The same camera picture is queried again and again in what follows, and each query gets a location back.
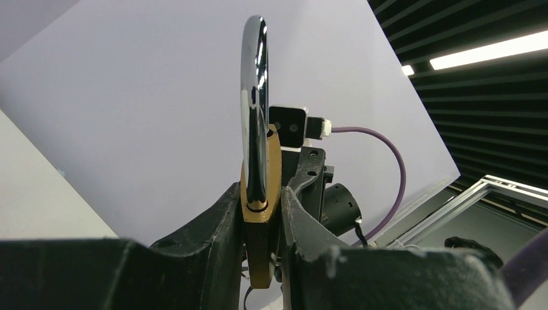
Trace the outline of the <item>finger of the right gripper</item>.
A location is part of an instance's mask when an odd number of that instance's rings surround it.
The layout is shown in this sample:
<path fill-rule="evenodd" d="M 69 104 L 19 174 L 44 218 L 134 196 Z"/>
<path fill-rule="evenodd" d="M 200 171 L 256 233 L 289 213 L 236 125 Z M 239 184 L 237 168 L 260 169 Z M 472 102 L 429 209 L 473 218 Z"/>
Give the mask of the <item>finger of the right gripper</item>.
<path fill-rule="evenodd" d="M 317 147 L 302 147 L 294 175 L 290 178 L 287 187 L 298 196 L 312 185 L 324 170 L 326 152 Z"/>

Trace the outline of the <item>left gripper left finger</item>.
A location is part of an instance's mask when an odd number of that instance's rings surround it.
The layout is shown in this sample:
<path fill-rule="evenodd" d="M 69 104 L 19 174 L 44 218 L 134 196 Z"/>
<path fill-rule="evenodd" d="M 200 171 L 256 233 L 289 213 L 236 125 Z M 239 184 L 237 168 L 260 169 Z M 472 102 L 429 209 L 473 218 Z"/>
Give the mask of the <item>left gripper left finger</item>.
<path fill-rule="evenodd" d="M 1 242 L 2 309 L 237 309 L 240 186 L 146 247 L 129 239 Z"/>

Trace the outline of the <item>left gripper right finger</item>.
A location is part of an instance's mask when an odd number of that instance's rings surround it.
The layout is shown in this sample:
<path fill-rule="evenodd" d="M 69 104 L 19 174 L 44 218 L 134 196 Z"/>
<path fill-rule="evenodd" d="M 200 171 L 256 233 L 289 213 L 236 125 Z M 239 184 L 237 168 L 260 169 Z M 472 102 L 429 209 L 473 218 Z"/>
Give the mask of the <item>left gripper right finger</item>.
<path fill-rule="evenodd" d="M 344 243 L 281 190 L 285 309 L 514 309 L 480 253 L 371 249 Z"/>

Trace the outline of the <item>large brass padlock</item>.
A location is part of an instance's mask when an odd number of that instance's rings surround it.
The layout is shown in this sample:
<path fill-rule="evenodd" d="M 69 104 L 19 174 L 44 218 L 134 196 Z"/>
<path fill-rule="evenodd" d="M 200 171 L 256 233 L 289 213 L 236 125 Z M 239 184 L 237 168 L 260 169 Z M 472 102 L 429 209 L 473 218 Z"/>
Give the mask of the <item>large brass padlock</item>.
<path fill-rule="evenodd" d="M 243 162 L 240 201 L 250 285 L 267 289 L 279 251 L 282 154 L 277 130 L 269 125 L 268 40 L 259 15 L 244 24 L 240 58 Z"/>

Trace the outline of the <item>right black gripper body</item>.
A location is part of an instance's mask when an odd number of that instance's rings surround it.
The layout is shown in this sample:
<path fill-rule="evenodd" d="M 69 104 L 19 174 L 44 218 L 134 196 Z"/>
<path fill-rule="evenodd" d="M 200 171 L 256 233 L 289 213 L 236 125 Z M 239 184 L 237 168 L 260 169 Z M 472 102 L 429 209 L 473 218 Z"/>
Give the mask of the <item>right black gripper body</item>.
<path fill-rule="evenodd" d="M 282 186 L 287 186 L 290 178 L 294 175 L 299 158 L 300 151 L 284 150 L 282 151 Z M 297 199 L 300 201 L 303 209 L 307 211 L 317 221 L 321 220 L 325 185 L 332 180 L 333 169 L 326 168 L 318 179 L 309 187 L 306 187 Z"/>

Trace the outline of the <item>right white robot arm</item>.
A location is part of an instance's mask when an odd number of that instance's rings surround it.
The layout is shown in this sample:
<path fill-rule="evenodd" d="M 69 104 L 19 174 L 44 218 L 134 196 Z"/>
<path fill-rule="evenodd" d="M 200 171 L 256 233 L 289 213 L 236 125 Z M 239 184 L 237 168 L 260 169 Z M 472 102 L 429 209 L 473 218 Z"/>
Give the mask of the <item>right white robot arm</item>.
<path fill-rule="evenodd" d="M 333 181 L 335 167 L 325 161 L 326 152 L 316 147 L 282 151 L 281 246 L 293 243 L 298 232 L 311 243 L 316 231 L 334 239 L 357 227 L 358 203 Z"/>

